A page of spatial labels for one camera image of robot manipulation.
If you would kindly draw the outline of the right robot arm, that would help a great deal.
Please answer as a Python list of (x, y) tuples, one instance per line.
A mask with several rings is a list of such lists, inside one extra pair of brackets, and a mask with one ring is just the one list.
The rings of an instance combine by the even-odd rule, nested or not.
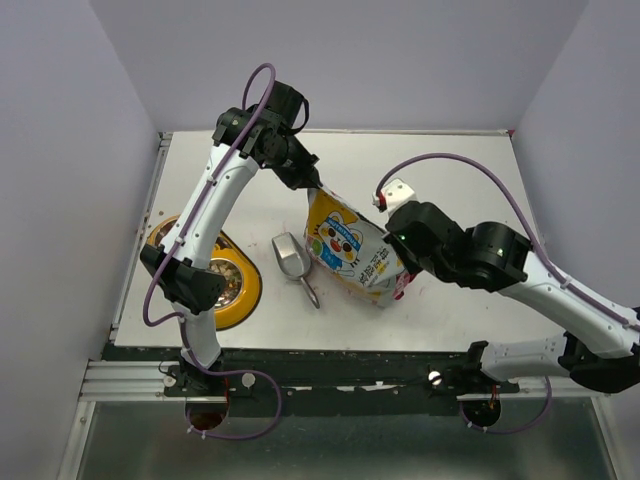
[(459, 377), (469, 390), (521, 377), (568, 377), (613, 394), (639, 382), (639, 312), (595, 294), (564, 273), (553, 274), (531, 240), (497, 222), (462, 229), (436, 205), (419, 202), (400, 179), (375, 199), (388, 215), (384, 240), (410, 274), (517, 301), (563, 333), (537, 341), (470, 345)]

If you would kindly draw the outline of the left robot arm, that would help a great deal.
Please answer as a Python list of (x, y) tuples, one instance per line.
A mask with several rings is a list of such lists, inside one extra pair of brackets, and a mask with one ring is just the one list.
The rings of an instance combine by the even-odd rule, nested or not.
[(316, 188), (318, 158), (297, 139), (294, 123), (309, 114), (308, 100), (293, 87), (271, 82), (261, 101), (231, 108), (217, 120), (204, 171), (183, 212), (157, 246), (145, 245), (140, 260), (171, 303), (182, 337), (182, 355), (192, 364), (187, 382), (201, 395), (214, 393), (222, 372), (214, 305), (224, 278), (209, 269), (222, 227), (243, 189), (261, 169), (270, 169), (291, 190)]

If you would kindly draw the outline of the pet food bag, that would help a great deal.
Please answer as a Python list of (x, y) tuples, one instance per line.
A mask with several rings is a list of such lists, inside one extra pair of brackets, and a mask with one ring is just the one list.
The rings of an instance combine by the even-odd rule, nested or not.
[(307, 190), (305, 247), (311, 259), (351, 294), (385, 308), (414, 276), (383, 230), (326, 187)]

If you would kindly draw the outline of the metal food scoop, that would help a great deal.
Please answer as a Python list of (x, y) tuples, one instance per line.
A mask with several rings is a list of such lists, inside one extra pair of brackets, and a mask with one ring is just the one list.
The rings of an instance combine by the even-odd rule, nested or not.
[(318, 296), (307, 280), (311, 272), (311, 259), (306, 250), (290, 232), (273, 237), (271, 243), (281, 272), (288, 280), (298, 282), (312, 305), (319, 309)]

